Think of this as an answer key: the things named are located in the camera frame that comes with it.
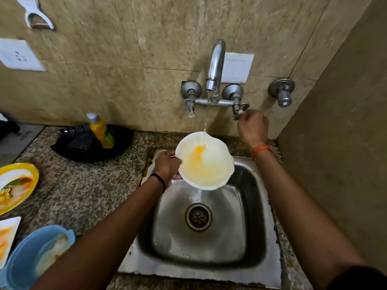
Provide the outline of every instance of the stainless steel sink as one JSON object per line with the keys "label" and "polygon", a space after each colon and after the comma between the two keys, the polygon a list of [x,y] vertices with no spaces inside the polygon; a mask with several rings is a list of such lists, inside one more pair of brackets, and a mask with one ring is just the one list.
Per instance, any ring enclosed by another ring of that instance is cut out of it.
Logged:
{"label": "stainless steel sink", "polygon": [[280,252],[266,190],[251,158],[234,160],[234,174],[217,190],[174,180],[119,272],[280,288]]}

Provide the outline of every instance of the faucet spout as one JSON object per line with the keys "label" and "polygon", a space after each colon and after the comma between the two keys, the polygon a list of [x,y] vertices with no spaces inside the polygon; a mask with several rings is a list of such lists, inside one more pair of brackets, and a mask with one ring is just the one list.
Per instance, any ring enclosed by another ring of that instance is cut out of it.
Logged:
{"label": "faucet spout", "polygon": [[219,39],[214,44],[211,54],[210,69],[206,80],[206,89],[212,102],[220,97],[220,83],[222,81],[223,64],[225,62],[226,41]]}

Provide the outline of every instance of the wall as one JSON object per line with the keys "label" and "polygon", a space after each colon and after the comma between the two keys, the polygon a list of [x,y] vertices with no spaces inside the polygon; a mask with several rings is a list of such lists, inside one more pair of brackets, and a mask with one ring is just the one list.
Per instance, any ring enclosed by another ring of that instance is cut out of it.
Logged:
{"label": "wall", "polygon": [[[202,85],[213,43],[254,53],[244,101],[276,138],[371,0],[40,0],[57,31],[32,30],[16,0],[2,0],[0,37],[25,39],[48,72],[0,66],[1,108],[25,122],[78,124],[89,111],[134,129],[236,135],[231,110],[186,116],[182,80]],[[276,105],[276,77],[296,82]]]}
{"label": "wall", "polygon": [[287,169],[387,273],[387,0],[373,0],[279,137]]}

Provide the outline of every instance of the black wristband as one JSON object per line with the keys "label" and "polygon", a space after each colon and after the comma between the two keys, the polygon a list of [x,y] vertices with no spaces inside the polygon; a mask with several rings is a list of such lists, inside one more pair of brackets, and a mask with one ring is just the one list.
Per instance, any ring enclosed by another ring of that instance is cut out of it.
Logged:
{"label": "black wristband", "polygon": [[155,174],[155,173],[152,173],[151,176],[156,177],[156,178],[161,182],[161,184],[162,184],[162,193],[164,193],[165,190],[167,189],[167,187],[165,186],[164,180],[163,180],[160,176],[158,176],[157,174]]}

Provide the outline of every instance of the hand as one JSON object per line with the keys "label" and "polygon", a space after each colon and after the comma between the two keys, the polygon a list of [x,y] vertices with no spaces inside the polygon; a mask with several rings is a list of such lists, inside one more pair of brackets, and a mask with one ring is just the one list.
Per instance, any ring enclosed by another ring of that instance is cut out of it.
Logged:
{"label": "hand", "polygon": [[172,157],[175,155],[174,150],[167,150],[159,153],[156,158],[153,173],[160,176],[167,187],[172,184],[173,178],[178,178],[178,170],[182,161],[178,157]]}
{"label": "hand", "polygon": [[267,141],[268,120],[260,111],[247,109],[239,114],[238,134],[250,151]]}

